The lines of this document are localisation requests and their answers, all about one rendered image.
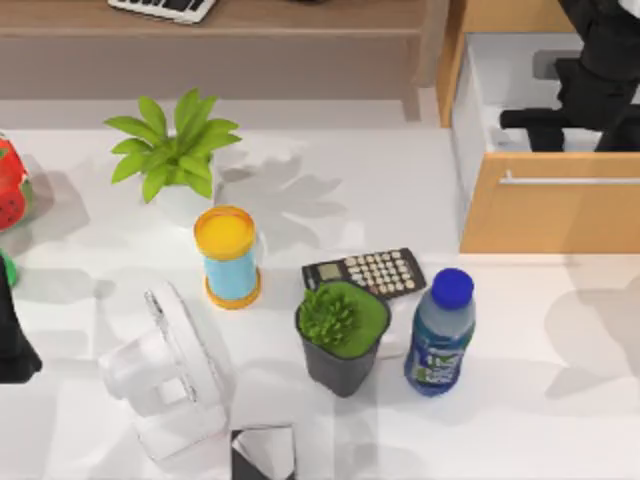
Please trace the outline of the pale grey rounded box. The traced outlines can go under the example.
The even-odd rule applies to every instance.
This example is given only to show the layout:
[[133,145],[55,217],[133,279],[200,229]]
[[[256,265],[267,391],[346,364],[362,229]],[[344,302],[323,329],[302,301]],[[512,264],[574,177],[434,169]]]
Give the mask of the pale grey rounded box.
[[573,60],[580,56],[578,50],[538,50],[532,59],[532,75],[537,80],[558,80],[558,60]]

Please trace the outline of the open drawer with grey inside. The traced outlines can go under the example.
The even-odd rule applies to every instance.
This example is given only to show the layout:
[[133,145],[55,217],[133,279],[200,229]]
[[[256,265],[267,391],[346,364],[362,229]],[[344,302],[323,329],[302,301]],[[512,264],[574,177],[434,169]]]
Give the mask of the open drawer with grey inside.
[[[538,50],[578,50],[574,33],[473,33],[466,36],[452,119],[467,139],[482,140],[488,152],[533,153],[523,129],[500,128],[504,110],[557,109],[558,80],[537,80],[532,59]],[[598,132],[566,129],[564,152],[595,152]]]

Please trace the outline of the pale wooden drawer front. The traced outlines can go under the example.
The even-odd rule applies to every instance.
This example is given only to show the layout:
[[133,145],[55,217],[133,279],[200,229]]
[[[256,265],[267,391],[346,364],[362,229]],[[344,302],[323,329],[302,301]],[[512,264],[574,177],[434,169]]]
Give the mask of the pale wooden drawer front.
[[640,254],[640,186],[500,185],[521,177],[640,177],[638,153],[487,153],[462,253]]

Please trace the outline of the wooden drawer cabinet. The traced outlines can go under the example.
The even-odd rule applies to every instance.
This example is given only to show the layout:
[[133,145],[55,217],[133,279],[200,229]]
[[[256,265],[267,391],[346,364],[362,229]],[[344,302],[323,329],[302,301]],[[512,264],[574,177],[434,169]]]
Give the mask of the wooden drawer cabinet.
[[[640,7],[640,0],[621,2]],[[460,240],[482,158],[502,153],[488,152],[482,140],[467,139],[452,119],[465,39],[473,33],[574,33],[579,37],[557,0],[450,0],[436,94],[441,123],[452,134]]]

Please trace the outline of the black calculator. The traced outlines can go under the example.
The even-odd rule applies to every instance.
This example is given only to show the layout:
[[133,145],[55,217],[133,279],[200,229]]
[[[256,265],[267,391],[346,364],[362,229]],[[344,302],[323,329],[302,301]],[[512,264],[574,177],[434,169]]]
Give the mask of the black calculator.
[[308,289],[315,289],[324,282],[344,280],[385,300],[409,295],[427,286],[421,267],[409,248],[308,264],[301,268],[301,272]]

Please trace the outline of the blue bottle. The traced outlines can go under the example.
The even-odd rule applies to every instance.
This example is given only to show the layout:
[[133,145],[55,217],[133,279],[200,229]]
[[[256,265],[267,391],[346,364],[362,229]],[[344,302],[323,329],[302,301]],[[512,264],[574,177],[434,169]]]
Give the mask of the blue bottle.
[[475,285],[459,268],[434,277],[416,307],[404,376],[418,393],[435,397],[457,383],[476,326]]

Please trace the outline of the black pot with green plant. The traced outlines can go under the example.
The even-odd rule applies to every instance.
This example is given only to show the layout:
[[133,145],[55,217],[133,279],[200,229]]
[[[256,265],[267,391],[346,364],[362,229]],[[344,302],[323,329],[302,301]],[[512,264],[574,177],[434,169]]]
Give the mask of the black pot with green plant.
[[390,323],[388,303],[354,282],[331,280],[306,289],[295,328],[311,379],[340,398],[354,395]]

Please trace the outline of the wooden desk shelf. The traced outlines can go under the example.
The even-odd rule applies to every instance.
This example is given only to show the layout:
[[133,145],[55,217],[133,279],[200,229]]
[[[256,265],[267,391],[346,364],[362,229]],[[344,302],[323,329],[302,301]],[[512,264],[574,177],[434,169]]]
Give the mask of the wooden desk shelf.
[[446,0],[218,0],[196,25],[106,0],[0,0],[0,99],[397,99],[431,83]]

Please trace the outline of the yellow and blue hourglass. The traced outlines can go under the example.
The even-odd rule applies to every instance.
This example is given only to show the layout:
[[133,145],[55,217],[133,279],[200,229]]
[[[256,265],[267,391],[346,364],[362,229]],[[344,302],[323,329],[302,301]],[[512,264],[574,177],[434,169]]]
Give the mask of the yellow and blue hourglass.
[[243,309],[261,293],[261,275],[254,247],[256,226],[243,209],[219,205],[202,213],[193,233],[204,259],[209,299],[227,310]]

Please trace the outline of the green plant in white pot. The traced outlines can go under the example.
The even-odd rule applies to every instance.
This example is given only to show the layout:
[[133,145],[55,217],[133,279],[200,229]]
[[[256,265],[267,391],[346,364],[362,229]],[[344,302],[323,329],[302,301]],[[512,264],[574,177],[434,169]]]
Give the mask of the green plant in white pot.
[[118,157],[111,183],[139,179],[144,204],[158,205],[179,224],[192,224],[215,204],[215,153],[242,140],[237,122],[213,115],[217,100],[192,88],[168,118],[155,99],[143,95],[137,116],[105,119],[105,126],[126,135],[111,148]]

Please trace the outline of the white keyboard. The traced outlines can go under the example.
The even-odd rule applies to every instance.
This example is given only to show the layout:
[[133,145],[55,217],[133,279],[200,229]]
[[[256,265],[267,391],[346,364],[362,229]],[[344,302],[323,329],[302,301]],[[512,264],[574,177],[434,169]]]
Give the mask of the white keyboard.
[[106,0],[114,8],[180,24],[198,24],[219,0]]

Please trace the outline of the black and white box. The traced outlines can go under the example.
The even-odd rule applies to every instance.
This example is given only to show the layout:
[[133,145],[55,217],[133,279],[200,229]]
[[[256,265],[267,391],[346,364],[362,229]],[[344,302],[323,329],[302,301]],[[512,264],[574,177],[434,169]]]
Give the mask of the black and white box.
[[250,425],[231,432],[231,480],[298,480],[291,424]]

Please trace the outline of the white desk fan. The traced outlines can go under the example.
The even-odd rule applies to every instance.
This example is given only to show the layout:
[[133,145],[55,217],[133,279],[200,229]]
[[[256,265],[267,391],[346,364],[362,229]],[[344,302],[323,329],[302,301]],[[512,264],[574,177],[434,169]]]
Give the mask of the white desk fan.
[[231,385],[175,287],[144,293],[153,327],[98,359],[108,393],[128,404],[146,454],[176,457],[226,433]]

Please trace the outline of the red strawberry toy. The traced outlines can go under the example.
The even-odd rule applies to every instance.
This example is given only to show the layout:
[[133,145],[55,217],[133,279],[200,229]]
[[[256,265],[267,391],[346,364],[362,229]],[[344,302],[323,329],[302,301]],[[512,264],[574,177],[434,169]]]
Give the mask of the red strawberry toy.
[[12,142],[0,132],[0,232],[22,222],[32,204],[29,173]]

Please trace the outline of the small green object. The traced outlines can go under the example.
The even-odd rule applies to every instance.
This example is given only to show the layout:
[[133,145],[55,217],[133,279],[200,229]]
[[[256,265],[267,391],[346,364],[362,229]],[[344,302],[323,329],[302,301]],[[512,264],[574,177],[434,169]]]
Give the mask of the small green object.
[[5,265],[5,271],[9,285],[11,287],[15,287],[19,279],[18,268],[11,256],[4,250],[0,249],[0,255],[2,256],[3,263]]

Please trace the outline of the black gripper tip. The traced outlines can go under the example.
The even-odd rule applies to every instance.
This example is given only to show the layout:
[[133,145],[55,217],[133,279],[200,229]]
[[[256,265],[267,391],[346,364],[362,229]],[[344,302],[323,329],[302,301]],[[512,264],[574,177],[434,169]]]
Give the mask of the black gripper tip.
[[40,356],[22,330],[0,259],[0,385],[27,383],[42,367]]

